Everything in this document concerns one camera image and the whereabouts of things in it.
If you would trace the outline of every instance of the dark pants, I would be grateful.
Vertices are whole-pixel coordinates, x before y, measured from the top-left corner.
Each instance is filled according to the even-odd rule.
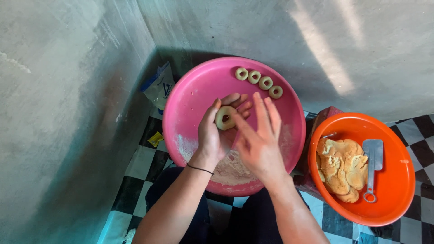
[[[149,188],[145,199],[147,211],[157,202],[175,181],[183,167],[165,169]],[[267,189],[262,188],[251,195],[243,208],[233,218],[222,236],[217,236],[210,228],[210,216],[205,194],[202,195],[193,220],[180,243],[283,243],[277,229],[276,213]]]

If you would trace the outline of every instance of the gray wall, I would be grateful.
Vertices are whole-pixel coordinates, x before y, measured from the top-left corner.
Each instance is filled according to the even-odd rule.
[[[282,74],[311,112],[333,105],[384,122],[434,112],[433,1],[138,2],[175,73],[243,56]]]
[[[135,0],[0,1],[0,243],[97,242],[161,64]]]

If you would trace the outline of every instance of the metal spatula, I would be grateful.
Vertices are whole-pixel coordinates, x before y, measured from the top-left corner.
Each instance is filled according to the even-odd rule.
[[[374,173],[375,170],[383,169],[383,141],[380,139],[367,139],[362,145],[365,155],[368,156],[368,188],[363,194],[365,201],[374,203],[377,197],[374,195]],[[372,195],[374,200],[369,201],[366,197]]]

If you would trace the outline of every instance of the plastic bag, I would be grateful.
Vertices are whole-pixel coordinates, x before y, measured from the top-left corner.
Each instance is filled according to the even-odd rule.
[[[140,87],[140,91],[145,93],[146,97],[151,100],[162,115],[167,98],[174,85],[175,81],[168,61],[163,67],[157,68],[157,73]]]

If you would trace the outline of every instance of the raw dough ring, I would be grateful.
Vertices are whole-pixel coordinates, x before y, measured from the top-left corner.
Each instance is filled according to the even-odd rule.
[[[278,99],[282,96],[283,90],[280,86],[272,86],[270,90],[268,90],[268,95],[274,99]]]
[[[249,72],[243,67],[240,67],[235,71],[235,77],[239,80],[246,80],[248,75]]]
[[[225,131],[235,126],[235,122],[233,121],[231,116],[231,113],[233,111],[236,111],[236,109],[234,109],[231,106],[220,107],[220,109],[216,113],[216,118],[214,119],[217,128],[219,128],[222,131]],[[229,118],[227,119],[227,121],[223,122],[223,117],[225,115],[229,116]]]
[[[249,80],[250,83],[256,84],[256,83],[259,82],[260,78],[261,78],[261,73],[259,73],[259,71],[254,70],[254,71],[252,71],[252,72],[249,73],[248,80]]]
[[[259,88],[261,88],[264,91],[270,89],[270,87],[272,86],[273,86],[273,80],[268,76],[262,77],[261,80],[259,81]]]

